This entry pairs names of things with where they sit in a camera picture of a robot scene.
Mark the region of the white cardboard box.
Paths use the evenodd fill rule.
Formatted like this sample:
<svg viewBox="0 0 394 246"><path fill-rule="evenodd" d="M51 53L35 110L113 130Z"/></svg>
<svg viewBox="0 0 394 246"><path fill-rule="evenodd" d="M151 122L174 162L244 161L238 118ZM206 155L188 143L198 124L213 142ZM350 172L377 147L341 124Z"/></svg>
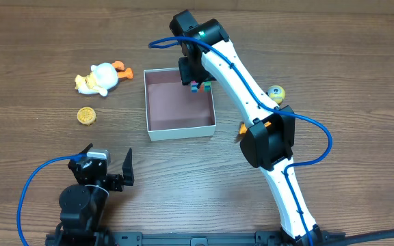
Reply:
<svg viewBox="0 0 394 246"><path fill-rule="evenodd" d="M178 68L144 71L146 124L151 141L212 136L216 128L212 88L191 92Z"/></svg>

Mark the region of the orange plush dog toy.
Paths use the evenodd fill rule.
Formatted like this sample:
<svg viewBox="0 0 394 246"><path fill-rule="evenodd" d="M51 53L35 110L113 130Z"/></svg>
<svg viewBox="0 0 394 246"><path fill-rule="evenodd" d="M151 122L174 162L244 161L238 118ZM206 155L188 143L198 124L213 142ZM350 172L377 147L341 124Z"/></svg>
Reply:
<svg viewBox="0 0 394 246"><path fill-rule="evenodd" d="M264 125L265 126L269 126L270 124L271 124L270 122L266 122ZM242 122L241 125L240 125L240 128L239 128L239 134L243 135L243 134L246 133L247 130L248 129L246 128L245 124Z"/></svg>

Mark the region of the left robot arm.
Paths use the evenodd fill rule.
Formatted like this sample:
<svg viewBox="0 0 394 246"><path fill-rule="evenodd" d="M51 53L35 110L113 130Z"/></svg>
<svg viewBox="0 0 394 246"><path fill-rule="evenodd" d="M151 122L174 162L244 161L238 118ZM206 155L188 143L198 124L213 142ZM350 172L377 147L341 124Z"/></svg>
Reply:
<svg viewBox="0 0 394 246"><path fill-rule="evenodd" d="M60 223L48 235L46 245L115 246L116 240L107 227L100 225L107 199L112 191L134 184L133 151L129 149L120 174L110 174L110 153L89 144L70 159L69 170L77 184L65 188L59 197Z"/></svg>

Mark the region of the multicoloured puzzle cube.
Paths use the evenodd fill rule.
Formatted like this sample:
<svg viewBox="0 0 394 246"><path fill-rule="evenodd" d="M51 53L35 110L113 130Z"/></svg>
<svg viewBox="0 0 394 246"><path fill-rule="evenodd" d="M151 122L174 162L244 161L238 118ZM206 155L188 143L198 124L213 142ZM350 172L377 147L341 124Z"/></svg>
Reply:
<svg viewBox="0 0 394 246"><path fill-rule="evenodd" d="M202 83L197 83L195 81L191 82L191 92L199 93L199 92L210 92L211 91L211 82L204 81Z"/></svg>

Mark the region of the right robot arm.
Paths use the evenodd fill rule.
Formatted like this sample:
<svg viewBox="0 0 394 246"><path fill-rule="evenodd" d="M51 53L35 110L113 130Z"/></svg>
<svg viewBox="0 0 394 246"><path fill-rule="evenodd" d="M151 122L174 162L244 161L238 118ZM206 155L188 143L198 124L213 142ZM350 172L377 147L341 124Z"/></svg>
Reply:
<svg viewBox="0 0 394 246"><path fill-rule="evenodd" d="M259 87L216 19L200 24L184 10L173 17L169 28L182 48L183 85L197 89L217 81L239 109L246 127L241 151L265 176L287 240L294 245L320 242L321 232L306 207L292 166L296 120L291 107L280 108Z"/></svg>

